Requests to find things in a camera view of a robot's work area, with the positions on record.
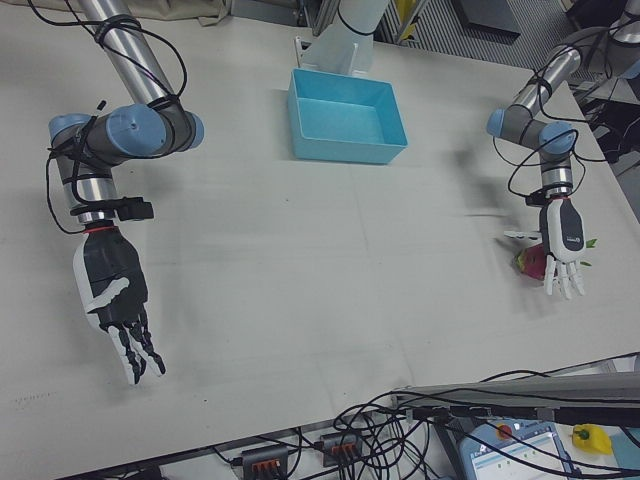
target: white stand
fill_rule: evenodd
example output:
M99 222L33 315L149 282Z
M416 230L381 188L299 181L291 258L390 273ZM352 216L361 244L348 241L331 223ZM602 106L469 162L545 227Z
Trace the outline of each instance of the white stand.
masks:
M334 22L302 53L300 67L366 76L373 63L373 35L361 35L353 30L373 32L388 4L389 0L342 0Z

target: yellow object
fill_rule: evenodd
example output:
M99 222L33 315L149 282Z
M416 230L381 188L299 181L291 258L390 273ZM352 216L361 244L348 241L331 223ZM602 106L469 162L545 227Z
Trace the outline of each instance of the yellow object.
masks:
M396 8L398 9L398 16L400 17L400 22L404 22L407 19L417 1L418 0L395 0ZM407 32L400 40L406 40L411 35L413 35L413 32L415 32L415 30L415 24L409 26Z
M597 425L586 423L573 427L573 446L587 453L612 455L609 435Z

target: red emergency stop button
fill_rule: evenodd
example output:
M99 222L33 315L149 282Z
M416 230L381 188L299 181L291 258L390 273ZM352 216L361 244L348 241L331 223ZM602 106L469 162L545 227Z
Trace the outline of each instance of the red emergency stop button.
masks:
M496 435L500 440L508 440L513 436L513 432L509 425L505 425L501 423L498 425L498 430L496 430Z

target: electronic device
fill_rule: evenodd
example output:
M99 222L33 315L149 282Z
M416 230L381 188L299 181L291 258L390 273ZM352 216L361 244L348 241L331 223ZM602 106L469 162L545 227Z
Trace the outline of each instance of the electronic device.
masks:
M553 423L504 420L492 422L492 425L481 425L472 432L472 435L525 462L556 471L571 472L569 456L562 446ZM541 451L523 445L518 440ZM560 478L510 460L471 438L462 440L458 449L467 480L557 480ZM566 461L547 456L542 452L551 453Z

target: robotic arm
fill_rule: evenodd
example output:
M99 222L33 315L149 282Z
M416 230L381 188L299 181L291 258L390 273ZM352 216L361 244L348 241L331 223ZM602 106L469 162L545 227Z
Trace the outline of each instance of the robotic arm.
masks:
M538 71L506 109L493 112L487 131L539 153L542 188L526 197L527 205L541 207L540 231L505 232L518 238L541 238L547 255L544 286L554 282L567 299L571 286L584 295L579 259L585 251L582 217L573 206L571 154L577 139L569 123L536 120L553 92L580 66L622 78L640 75L640 0L629 0L622 17L611 27L578 31L556 46Z
M103 102L93 116L53 118L51 158L57 161L70 214L83 226L73 268L87 320L110 335L127 379L135 385L147 365L158 376L165 366L151 342L144 308L147 285L138 253L115 218L153 218L153 208L140 197L119 198L111 169L131 158L159 158L195 148L204 127L182 108L182 91L171 89L143 36L150 32L140 27L122 0L80 0L80 5L95 41L135 103L107 115L100 115Z

